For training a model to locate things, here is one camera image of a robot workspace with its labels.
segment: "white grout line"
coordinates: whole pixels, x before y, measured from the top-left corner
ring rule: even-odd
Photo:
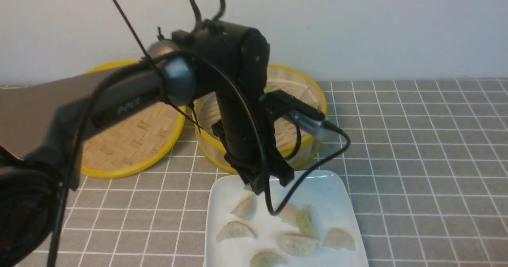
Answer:
[[[150,236],[151,236],[151,233],[152,233],[153,227],[154,227],[154,221],[155,221],[156,215],[157,215],[157,209],[158,209],[158,204],[160,202],[160,196],[162,195],[162,191],[163,191],[163,188],[164,188],[165,177],[167,175],[167,169],[169,168],[169,164],[171,163],[171,155],[173,155],[173,149],[171,149],[171,151],[169,153],[169,159],[167,160],[167,163],[165,165],[165,173],[164,173],[164,177],[162,179],[162,183],[160,184],[160,190],[159,190],[159,195],[157,197],[156,209],[154,211],[154,215],[152,216],[152,220],[150,222],[150,228],[149,228],[149,231],[148,231],[148,236],[146,238],[145,248],[143,249],[143,256],[141,256],[141,262],[139,263],[140,267],[143,266],[143,261],[145,260],[145,254],[146,254],[146,250],[148,248],[148,242],[150,241]]]
[[[111,267],[111,265],[113,264],[113,259],[115,258],[116,249],[118,248],[118,243],[120,242],[120,237],[122,236],[123,225],[125,224],[125,220],[127,220],[127,215],[129,214],[129,207],[131,207],[132,199],[134,198],[134,194],[136,192],[136,187],[138,186],[138,181],[139,181],[140,175],[141,175],[141,173],[138,173],[138,177],[136,178],[136,184],[134,184],[134,190],[132,191],[131,198],[129,200],[129,205],[127,206],[127,211],[125,213],[125,216],[123,217],[122,225],[120,227],[120,232],[118,233],[118,238],[116,238],[115,248],[113,249],[113,256],[111,256],[111,259],[109,260],[109,267]]]
[[[194,164],[196,163],[196,153],[198,153],[198,145],[196,144],[196,149],[194,150],[194,160],[192,160],[192,166],[190,168],[189,172],[189,182],[187,184],[187,192],[185,193],[185,200],[183,202],[183,211],[182,211],[182,217],[180,218],[180,226],[178,227],[178,235],[176,235],[176,243],[175,243],[175,251],[173,252],[176,254],[176,251],[178,250],[178,241],[180,240],[180,233],[182,231],[182,225],[183,225],[183,216],[185,215],[185,208],[187,207],[187,197],[189,196],[189,189],[191,187],[191,180],[192,180],[192,172],[194,171]],[[175,258],[173,257],[173,260],[171,262],[171,267],[174,267],[175,265]]]
[[[111,183],[113,182],[112,179],[109,180],[109,183],[108,183],[108,188],[111,187]],[[108,194],[108,191],[106,190],[106,192],[104,193],[104,196],[102,198],[102,202],[100,202],[100,207],[99,207],[99,210],[97,211],[97,215],[96,215],[96,218],[94,220],[94,224],[92,224],[92,228],[90,230],[90,234],[89,234],[89,238],[87,239],[87,243],[85,244],[85,247],[83,248],[83,252],[85,252],[89,246],[89,243],[90,243],[90,239],[92,238],[92,234],[94,233],[94,227],[96,225],[96,222],[98,220],[98,217],[100,215],[100,208],[102,208],[104,202],[106,201],[106,196]],[[84,254],[81,255],[81,258],[79,258],[79,263],[78,263],[78,267],[81,266],[81,262],[83,261],[83,256]]]
[[[354,92],[354,84],[352,82],[351,82],[351,86],[352,86],[352,89],[353,89],[354,99],[356,100],[356,94]],[[358,108],[358,105],[356,105],[356,109],[357,109],[358,114],[359,114],[360,110]],[[362,123],[361,120],[360,120],[360,127],[363,128],[363,123]],[[365,139],[365,132],[363,130],[362,130],[362,133],[363,133],[363,139]],[[367,158],[370,159],[369,150],[367,149],[367,145],[365,145],[365,150],[367,151]],[[374,169],[372,167],[372,161],[371,160],[369,160],[369,164],[370,164],[370,171],[372,172],[372,176],[374,176]],[[376,188],[376,192],[379,193],[379,190],[377,189],[376,181],[374,181],[374,187]],[[381,197],[379,195],[377,195],[377,201],[379,203],[379,209],[381,210],[381,213],[383,213],[383,205],[381,204]],[[386,225],[385,216],[382,215],[381,217],[383,218],[383,224],[385,225],[385,232],[388,235],[388,227]],[[394,256],[393,256],[392,244],[390,243],[390,240],[388,240],[388,249],[390,250],[390,256],[392,256],[392,259],[393,259]]]

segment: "yellow rim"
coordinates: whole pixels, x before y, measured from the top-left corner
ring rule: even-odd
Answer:
[[[319,85],[313,79],[311,79],[310,77],[308,77],[307,75],[305,75],[304,73],[302,73],[298,70],[295,70],[293,68],[289,68],[289,67],[283,66],[283,65],[277,65],[277,64],[270,64],[268,66],[273,67],[273,68],[282,68],[282,69],[288,70],[290,72],[293,72],[295,74],[298,74],[300,77],[303,77],[310,84],[319,88]],[[321,90],[321,89],[319,89],[318,91],[319,91],[319,97],[321,99],[321,102],[319,104],[321,106],[323,113],[326,115],[328,113],[328,106],[326,104],[325,94],[323,93],[323,90]],[[194,114],[192,114],[192,119],[194,119],[194,121],[196,121]],[[200,134],[197,127],[194,127],[194,129],[196,132],[196,137],[203,137],[203,140],[205,140],[205,142],[211,144],[218,151],[225,153],[225,148],[219,140],[214,139],[211,135],[209,135],[206,131],[203,131],[203,130],[201,131],[201,134]],[[314,137],[312,135],[307,135],[306,137],[303,137],[301,147],[302,148],[307,147],[308,145],[312,144],[313,141],[314,141]],[[205,155],[205,157],[210,162],[212,162],[215,166],[217,166],[219,169],[221,169],[227,173],[236,174],[236,171],[233,168],[225,167],[224,165],[217,162],[213,157],[211,157],[206,152],[206,150],[201,146],[201,144],[199,142],[198,142],[198,144],[199,144],[199,147],[201,148],[201,151]],[[307,158],[305,158],[305,160],[302,160],[300,163],[294,165],[294,169],[299,169],[299,168],[305,166],[305,164],[307,164],[310,160],[312,160],[312,158],[314,158],[314,156],[318,153],[319,147],[321,147],[321,143],[317,147],[318,148],[316,149],[316,151],[313,151],[312,153],[310,153],[310,155]],[[293,149],[293,146],[284,146],[279,151],[281,152],[282,155],[287,155],[292,151],[292,149]]]
[[[111,61],[106,64],[102,64],[100,66],[96,66],[95,68],[87,71],[87,73],[91,72],[98,72],[102,70],[112,69],[120,66],[126,66],[130,64],[134,64],[138,62],[137,60],[119,60],[119,61]],[[180,106],[180,109],[183,112],[187,111],[187,108],[185,106]],[[94,178],[100,178],[100,179],[116,179],[116,178],[123,178],[130,175],[134,175],[135,173],[139,173],[140,171],[143,171],[153,164],[157,163],[160,159],[162,159],[174,146],[176,143],[176,140],[178,140],[178,137],[180,137],[180,134],[182,133],[183,126],[185,124],[185,117],[183,115],[178,114],[178,118],[176,119],[176,128],[175,133],[171,135],[171,137],[167,140],[167,142],[160,148],[157,153],[149,158],[146,159],[143,162],[140,162],[136,165],[133,165],[126,169],[120,169],[116,171],[102,171],[102,170],[96,170],[91,169],[85,166],[81,166],[81,171],[85,175],[89,175],[90,177]]]

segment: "gray tile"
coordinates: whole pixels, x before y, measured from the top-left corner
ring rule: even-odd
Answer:
[[[392,259],[388,238],[362,236],[367,258],[370,259]]]
[[[481,241],[475,238],[453,238],[452,244],[460,261],[487,261]]]
[[[421,238],[426,260],[454,260],[452,245],[448,238]]]
[[[491,195],[508,195],[508,178],[505,179],[484,179],[487,189]]]
[[[85,249],[90,231],[73,231],[64,229],[60,237],[60,251],[78,251]]]
[[[443,103],[445,101],[439,92],[421,92],[420,95],[425,103]]]
[[[504,129],[503,122],[498,117],[477,117],[483,129]]]
[[[403,194],[404,189],[399,177],[375,177],[380,194]]]
[[[457,177],[479,176],[473,161],[450,161],[450,167],[452,168],[453,174]]]
[[[175,258],[174,267],[202,267],[202,266],[203,266],[203,257],[176,256]]]
[[[120,229],[127,211],[115,209],[101,209],[98,214],[95,229]]]
[[[355,213],[380,213],[376,195],[351,195],[351,203]]]
[[[74,209],[65,227],[91,229],[94,225],[97,213],[97,209]]]
[[[147,253],[152,254],[173,254],[175,252],[176,232],[152,232],[146,247]]]
[[[167,171],[169,173],[188,173],[192,170],[192,162],[193,159],[191,157],[171,157],[170,164],[167,166]]]
[[[426,103],[425,107],[429,112],[429,115],[447,116],[450,115],[450,111],[446,104],[441,103]]]
[[[189,192],[185,209],[207,209],[210,192]]]
[[[488,197],[464,197],[466,205],[472,215],[497,215],[494,204]]]
[[[428,116],[408,116],[411,129],[434,129]]]
[[[145,259],[143,260],[143,267],[171,266],[172,262],[172,256],[145,255]]]
[[[411,144],[394,144],[393,151],[396,158],[400,159],[419,159],[416,145]]]
[[[374,175],[398,175],[395,160],[372,160]]]
[[[390,135],[390,142],[394,144],[413,144],[413,138],[410,130],[395,130],[389,129],[388,135]]]
[[[133,211],[127,212],[123,229],[149,230],[154,218],[154,211]]]
[[[443,216],[450,236],[478,236],[470,216]]]
[[[457,81],[459,82],[460,88],[464,91],[480,92],[481,87],[475,79],[464,79]]]
[[[335,104],[337,115],[359,115],[357,105],[354,103]]]
[[[359,103],[358,112],[360,115],[381,115],[381,110],[377,103]]]
[[[399,91],[400,102],[402,103],[422,103],[418,92],[401,92]]]
[[[158,204],[159,209],[183,209],[186,192],[168,192],[160,193]]]
[[[508,240],[484,239],[485,249],[491,261],[508,262]]]
[[[447,236],[440,216],[414,216],[420,236]]]
[[[418,145],[418,151],[422,159],[444,159],[445,154],[440,145]]]
[[[428,115],[427,110],[422,103],[403,103],[406,115]]]
[[[384,130],[364,130],[365,142],[388,143],[388,135]]]
[[[453,91],[453,92],[457,92],[457,91],[460,91],[460,88],[459,88],[459,84],[457,84],[457,81],[455,80],[447,80],[447,79],[440,79],[440,80],[437,80],[437,86],[439,87],[439,90],[448,90],[448,91]]]
[[[423,164],[420,160],[397,160],[401,175],[425,175]]]
[[[156,211],[153,231],[177,231],[180,228],[182,211]]]
[[[460,191],[463,195],[487,195],[485,185],[480,178],[457,178]]]
[[[434,194],[456,195],[459,189],[453,178],[430,178],[430,185]]]
[[[390,238],[390,244],[395,259],[423,259],[417,238]]]
[[[180,233],[178,239],[178,248],[176,254],[198,254],[205,253],[205,234],[204,233]]]
[[[438,91],[439,90],[435,81],[423,79],[423,80],[416,81],[416,84],[418,86],[418,90],[426,90],[426,91]]]
[[[372,175],[368,160],[345,159],[345,164],[349,175]]]
[[[397,92],[377,92],[380,103],[400,103]]]
[[[467,215],[468,210],[460,196],[436,196],[443,215]]]
[[[507,238],[508,233],[504,229],[503,222],[499,217],[473,217],[480,236]]]
[[[464,96],[469,103],[489,103],[483,92],[464,92]]]
[[[111,267],[139,267],[142,255],[114,254]]]
[[[376,90],[395,90],[394,81],[374,81]]]
[[[452,176],[448,162],[445,160],[424,160],[423,164],[428,176]]]
[[[408,202],[403,195],[380,195],[383,213],[409,213]]]
[[[470,104],[476,116],[495,116],[496,112],[490,104]]]
[[[416,83],[412,80],[395,81],[397,90],[417,90]]]
[[[450,113],[457,116],[473,116],[473,111],[468,104],[448,104]]]
[[[392,148],[389,144],[367,144],[371,159],[393,159]]]
[[[383,115],[404,115],[404,109],[399,103],[379,104]]]
[[[389,236],[415,236],[416,229],[411,216],[385,216]]]
[[[216,180],[216,175],[194,173],[190,177],[190,180],[191,190],[210,190],[212,184],[214,184],[214,181]]]
[[[185,211],[182,231],[205,231],[206,211]]]
[[[361,92],[356,94],[353,92],[333,92],[333,99],[335,103],[370,102],[364,101],[367,95],[374,95],[374,98],[376,97],[374,92]]]
[[[361,123],[364,129],[385,128],[385,123],[383,122],[383,118],[381,116],[361,116]]]
[[[508,216],[508,197],[494,197],[493,200],[499,213],[503,216]]]
[[[348,180],[351,193],[376,194],[374,177],[349,176]]]
[[[475,117],[455,116],[453,117],[459,129],[480,129],[479,123]]]
[[[412,130],[414,141],[418,144],[437,144],[439,140],[435,131],[432,130]]]
[[[443,145],[446,156],[450,160],[468,160],[471,159],[466,146],[463,145]]]
[[[92,231],[87,252],[113,252],[119,234],[119,231]]]
[[[426,177],[402,177],[407,194],[432,194]]]
[[[186,190],[189,186],[190,176],[190,173],[167,173],[165,175],[163,189]]]
[[[449,116],[431,116],[430,120],[435,129],[457,129],[453,122],[453,117]]]
[[[386,236],[385,222],[381,215],[357,215],[360,233],[364,236]]]
[[[443,92],[446,103],[467,103],[461,92]]]
[[[508,131],[485,131],[492,144],[508,144]]]
[[[180,142],[176,141],[175,145],[173,146],[173,151],[171,152],[172,155],[179,155],[179,156],[194,156],[196,153],[196,145],[197,142]]]
[[[134,191],[131,209],[155,209],[159,191]]]
[[[82,190],[76,200],[76,207],[100,207],[106,191]]]
[[[118,253],[142,253],[145,249],[148,232],[124,231],[120,234],[116,252]]]
[[[140,173],[136,189],[160,190],[164,181],[163,173]]]

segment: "dumpling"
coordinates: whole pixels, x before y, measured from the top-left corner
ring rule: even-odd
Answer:
[[[272,251],[261,251],[250,260],[249,267],[272,267],[277,264],[287,264],[287,261]]]
[[[306,206],[296,213],[296,224],[303,236],[319,240],[318,233],[312,224],[310,206]]]
[[[278,214],[278,217],[285,223],[292,225],[293,227],[298,227],[296,223],[296,215],[298,213],[298,209],[294,207],[292,204],[286,204],[281,213]]]
[[[276,242],[282,251],[297,257],[309,256],[317,246],[316,240],[300,234],[281,234]]]
[[[354,238],[345,229],[330,229],[326,234],[323,246],[336,250],[341,248],[355,251]]]
[[[217,241],[221,242],[224,239],[241,237],[256,238],[248,226],[239,221],[231,221],[227,223],[221,231],[219,231],[217,234]]]
[[[240,202],[231,211],[231,214],[238,217],[248,217],[254,212],[256,208],[256,195],[251,191],[246,191],[243,194]]]

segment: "rectangular plate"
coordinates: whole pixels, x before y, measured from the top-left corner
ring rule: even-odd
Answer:
[[[303,172],[294,173],[295,178]],[[285,188],[278,179],[270,179],[272,202],[277,207],[292,182]],[[367,255],[363,246],[360,229],[351,206],[343,181],[333,172],[318,170],[312,172],[296,190],[289,203],[296,207],[312,205],[312,221],[321,242],[327,231],[334,227],[347,229],[354,237],[356,251],[341,249],[336,251],[318,245],[311,256],[300,258],[283,253],[275,242],[281,233],[298,232],[296,227],[283,223],[278,217],[268,213],[264,194],[256,197],[256,211],[247,218],[238,218],[230,211],[236,207],[245,193],[243,182],[237,175],[220,178],[212,186],[208,201],[205,237],[205,267],[247,267],[249,262],[261,250],[273,249],[283,256],[288,266],[348,266],[368,267]],[[248,225],[256,239],[231,238],[218,243],[219,231],[230,221],[238,220]]]

